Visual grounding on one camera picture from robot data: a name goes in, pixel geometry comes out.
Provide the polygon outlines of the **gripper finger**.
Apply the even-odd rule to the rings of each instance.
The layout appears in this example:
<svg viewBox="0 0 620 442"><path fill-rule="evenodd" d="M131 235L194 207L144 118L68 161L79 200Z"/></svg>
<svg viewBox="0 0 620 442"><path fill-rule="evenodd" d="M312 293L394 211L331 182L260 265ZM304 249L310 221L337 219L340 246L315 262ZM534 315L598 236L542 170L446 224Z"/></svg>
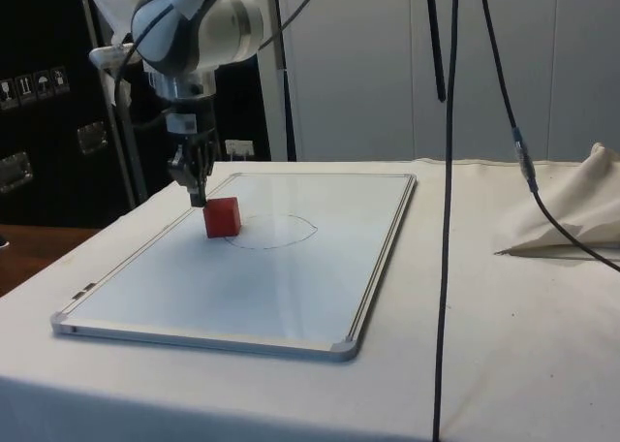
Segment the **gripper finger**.
<svg viewBox="0 0 620 442"><path fill-rule="evenodd" d="M211 133L202 133L193 144L193 159L199 184L205 184L215 161L215 140Z"/></svg>
<svg viewBox="0 0 620 442"><path fill-rule="evenodd" d="M185 142L177 146L168 161L168 170L171 177L187 190L191 206L204 207L206 203L205 184L199 184L197 181L191 143Z"/></svg>

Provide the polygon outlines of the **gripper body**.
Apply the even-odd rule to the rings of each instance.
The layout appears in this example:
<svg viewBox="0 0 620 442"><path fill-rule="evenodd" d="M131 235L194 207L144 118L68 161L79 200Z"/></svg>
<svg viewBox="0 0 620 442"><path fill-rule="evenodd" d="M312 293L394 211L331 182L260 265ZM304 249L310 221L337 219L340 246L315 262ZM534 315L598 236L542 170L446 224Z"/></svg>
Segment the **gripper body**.
<svg viewBox="0 0 620 442"><path fill-rule="evenodd" d="M216 143L216 117L214 100L210 98L180 102L170 105L164 112L167 135L173 145L188 139L205 136L207 142Z"/></svg>

